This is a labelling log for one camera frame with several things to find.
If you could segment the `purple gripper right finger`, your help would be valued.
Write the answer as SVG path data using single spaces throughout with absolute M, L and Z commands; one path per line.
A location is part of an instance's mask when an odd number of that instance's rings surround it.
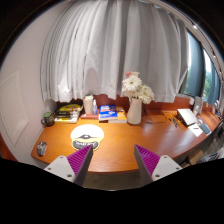
M 182 169 L 168 155 L 158 156 L 152 151 L 134 146 L 134 156 L 144 183 L 151 183 Z

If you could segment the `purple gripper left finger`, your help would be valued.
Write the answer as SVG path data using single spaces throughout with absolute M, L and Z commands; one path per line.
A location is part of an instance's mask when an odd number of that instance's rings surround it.
M 45 168 L 45 171 L 75 183 L 78 186 L 82 186 L 92 156 L 93 146 L 89 145 L 72 153 L 68 157 L 60 155 Z

